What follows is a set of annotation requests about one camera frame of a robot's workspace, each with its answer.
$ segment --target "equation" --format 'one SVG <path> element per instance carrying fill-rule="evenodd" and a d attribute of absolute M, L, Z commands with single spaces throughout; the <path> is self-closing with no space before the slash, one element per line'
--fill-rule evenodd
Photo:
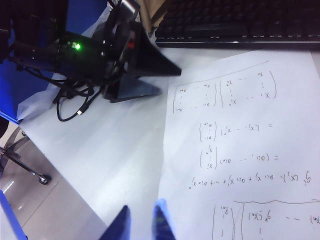
<path fill-rule="evenodd" d="M 199 166 L 202 169 L 207 170 L 216 170 L 218 166 L 230 166 L 236 162 L 242 163 L 252 163 L 260 162 L 260 163 L 269 163 L 269 162 L 277 162 L 280 157 L 278 155 L 272 155 L 268 152 L 260 153 L 260 154 L 251 154 L 246 157 L 232 158 L 232 157 L 219 157 L 218 156 L 218 146 L 208 145 L 201 150 L 199 157 Z"/>
<path fill-rule="evenodd" d="M 196 178 L 195 176 L 192 178 L 191 185 L 189 185 L 189 190 L 193 188 L 212 188 L 217 185 L 232 187 L 234 185 L 248 185 L 251 183 L 266 183 L 273 182 L 273 184 L 303 184 L 307 186 L 312 181 L 311 173 L 309 170 L 304 173 L 297 173 L 293 171 L 287 171 L 283 174 L 265 174 L 256 172 L 252 175 L 248 176 L 234 176 L 229 174 L 228 176 L 221 179 L 201 179 Z"/>
<path fill-rule="evenodd" d="M 173 97 L 173 113 L 194 109 L 227 108 L 254 100 L 272 100 L 277 97 L 273 73 L 259 71 L 234 73 L 179 85 Z"/>
<path fill-rule="evenodd" d="M 273 127 L 272 123 L 260 124 L 260 123 L 248 123 L 244 126 L 228 126 L 225 124 L 218 124 L 217 121 L 204 121 L 199 124 L 199 140 L 204 142 L 215 142 L 216 139 L 226 137 L 232 133 L 244 133 L 244 132 L 259 132 L 261 130 L 270 130 Z"/>
<path fill-rule="evenodd" d="M 320 202 L 215 203 L 211 240 L 318 239 Z"/>

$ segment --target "cable connector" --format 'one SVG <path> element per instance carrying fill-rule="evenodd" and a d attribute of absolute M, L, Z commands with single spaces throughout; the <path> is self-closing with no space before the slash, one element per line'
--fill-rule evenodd
<path fill-rule="evenodd" d="M 76 113 L 77 113 L 78 115 L 83 114 L 83 113 L 84 113 L 85 111 L 87 111 L 87 109 L 89 108 L 90 103 L 87 102 L 86 104 L 82 105 Z"/>

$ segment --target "handwritten math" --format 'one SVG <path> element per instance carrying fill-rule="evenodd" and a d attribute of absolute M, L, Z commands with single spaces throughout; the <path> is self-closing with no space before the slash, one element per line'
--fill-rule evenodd
<path fill-rule="evenodd" d="M 309 52 L 248 52 L 170 80 L 159 198 L 177 240 L 319 238 L 319 92 Z"/>

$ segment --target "green light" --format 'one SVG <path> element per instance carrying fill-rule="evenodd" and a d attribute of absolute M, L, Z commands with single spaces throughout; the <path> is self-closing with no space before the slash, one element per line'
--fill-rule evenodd
<path fill-rule="evenodd" d="M 79 51 L 81 49 L 81 45 L 79 43 L 77 43 L 74 47 L 77 51 Z"/>

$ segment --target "blue fabric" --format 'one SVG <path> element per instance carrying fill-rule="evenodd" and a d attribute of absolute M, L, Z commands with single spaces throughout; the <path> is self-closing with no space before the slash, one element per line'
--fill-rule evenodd
<path fill-rule="evenodd" d="M 69 0 L 66 30 L 77 34 L 90 27 L 107 7 L 106 0 Z M 0 64 L 0 116 L 17 122 L 18 104 L 33 94 L 43 91 L 48 83 L 26 72 L 16 71 L 16 65 L 7 60 Z"/>
<path fill-rule="evenodd" d="M 27 239 L 26 235 L 25 235 L 24 231 L 22 230 L 22 228 L 16 218 L 14 211 L 12 211 L 6 196 L 4 195 L 4 193 L 1 190 L 0 190 L 0 204 L 1 204 L 1 207 L 6 215 L 7 219 L 10 222 L 10 225 L 13 229 L 13 232 L 16 236 L 16 239 L 26 240 Z"/>

